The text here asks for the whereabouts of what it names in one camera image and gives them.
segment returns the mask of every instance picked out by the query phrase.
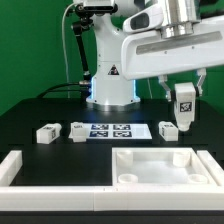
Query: green backdrop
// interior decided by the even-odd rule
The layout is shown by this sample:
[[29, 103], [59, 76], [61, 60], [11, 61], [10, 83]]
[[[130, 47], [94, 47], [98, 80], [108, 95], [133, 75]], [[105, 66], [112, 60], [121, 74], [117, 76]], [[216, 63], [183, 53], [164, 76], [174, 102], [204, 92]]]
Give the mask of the green backdrop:
[[[71, 3], [71, 0], [1, 0], [0, 114], [22, 99], [36, 97], [48, 87], [66, 82], [61, 20], [65, 8]], [[224, 8], [222, 0], [201, 10], [221, 8]], [[82, 79], [77, 44], [70, 29], [76, 19], [75, 16], [67, 18], [65, 26], [71, 81]], [[114, 23], [120, 26], [121, 20], [117, 19]], [[94, 74], [96, 47], [92, 31], [84, 34], [84, 43], [90, 70]], [[172, 75], [169, 79], [171, 86], [178, 82], [196, 81], [193, 72]], [[224, 114], [223, 83], [224, 67], [208, 69], [202, 99]], [[151, 87], [153, 98], [164, 98], [164, 91], [158, 85], [157, 78], [151, 79]], [[141, 98], [150, 97], [146, 80], [137, 81], [137, 93]], [[60, 94], [60, 97], [66, 97], [66, 94]]]

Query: white block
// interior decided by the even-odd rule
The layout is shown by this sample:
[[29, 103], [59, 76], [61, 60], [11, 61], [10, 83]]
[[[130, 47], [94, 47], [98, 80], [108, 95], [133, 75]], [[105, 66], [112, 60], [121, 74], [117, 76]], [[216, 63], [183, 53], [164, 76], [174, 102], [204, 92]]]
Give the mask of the white block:
[[192, 83], [175, 84], [174, 114], [180, 131], [188, 131], [195, 117], [196, 91]]
[[178, 141], [178, 128], [171, 122], [161, 121], [159, 123], [159, 134], [166, 141]]
[[60, 136], [61, 125], [60, 124], [47, 124], [44, 127], [37, 130], [37, 143], [50, 144], [56, 138]]
[[71, 124], [73, 142], [86, 142], [87, 129], [83, 123], [74, 122]]

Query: block with apriltag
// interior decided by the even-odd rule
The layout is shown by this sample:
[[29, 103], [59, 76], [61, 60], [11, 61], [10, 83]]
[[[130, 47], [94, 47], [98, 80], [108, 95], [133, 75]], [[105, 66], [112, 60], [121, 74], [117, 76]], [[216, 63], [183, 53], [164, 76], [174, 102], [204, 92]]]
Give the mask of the block with apriltag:
[[73, 142], [86, 142], [87, 130], [83, 123], [74, 122], [71, 123], [71, 132]]
[[47, 124], [44, 127], [37, 130], [37, 143], [50, 144], [56, 138], [60, 136], [61, 125], [60, 124]]
[[159, 134], [166, 141], [178, 141], [178, 128], [171, 122], [161, 121], [159, 123]]

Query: black tabletop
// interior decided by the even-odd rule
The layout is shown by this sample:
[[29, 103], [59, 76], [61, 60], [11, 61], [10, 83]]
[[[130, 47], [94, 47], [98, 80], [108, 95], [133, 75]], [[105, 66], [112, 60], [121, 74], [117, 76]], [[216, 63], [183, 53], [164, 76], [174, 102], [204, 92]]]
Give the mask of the black tabletop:
[[[70, 124], [84, 123], [141, 123], [148, 124], [151, 140], [93, 140], [73, 143], [69, 139]], [[86, 107], [79, 99], [27, 99], [0, 117], [0, 161], [10, 150], [23, 151], [23, 167], [13, 186], [110, 186], [112, 185], [112, 147], [192, 147], [208, 150], [224, 167], [224, 116], [206, 102], [197, 101], [195, 122], [188, 132], [180, 132], [178, 142], [166, 142], [159, 135], [160, 121], [176, 124], [173, 105], [166, 100], [144, 100], [137, 110], [102, 112]], [[60, 123], [61, 136], [49, 145], [36, 143], [36, 130], [47, 123]], [[224, 212], [86, 212], [86, 213], [1, 213], [4, 221], [19, 216], [21, 221], [36, 217], [51, 217], [60, 223], [223, 223]]]

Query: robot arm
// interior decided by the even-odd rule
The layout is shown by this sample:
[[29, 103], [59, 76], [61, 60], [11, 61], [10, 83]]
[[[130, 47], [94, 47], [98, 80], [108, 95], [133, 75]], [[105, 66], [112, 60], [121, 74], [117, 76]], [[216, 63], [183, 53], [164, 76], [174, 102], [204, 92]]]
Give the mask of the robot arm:
[[86, 98], [88, 107], [103, 111], [125, 111], [138, 106], [140, 99], [135, 94], [135, 81], [125, 79], [121, 72], [121, 46], [127, 35], [113, 25], [111, 17], [132, 16], [139, 11], [144, 1], [74, 2], [74, 4], [78, 3], [75, 12], [80, 18], [72, 27], [76, 38], [80, 39], [79, 31], [88, 30], [92, 22], [97, 45], [97, 71], [91, 78], [91, 95]]
[[[128, 80], [158, 76], [168, 100], [175, 101], [178, 128], [187, 131], [194, 121], [195, 98], [202, 94], [205, 68], [224, 64], [224, 16], [201, 20], [197, 0], [150, 0], [148, 5], [141, 13], [149, 12], [145, 17], [151, 16], [147, 18], [151, 24], [133, 29], [132, 23], [141, 14], [124, 23], [124, 30], [132, 35], [122, 45], [122, 72]], [[153, 13], [153, 7], [160, 8], [159, 13]], [[176, 84], [171, 91], [166, 85], [167, 75], [191, 70], [200, 76], [196, 87]]]

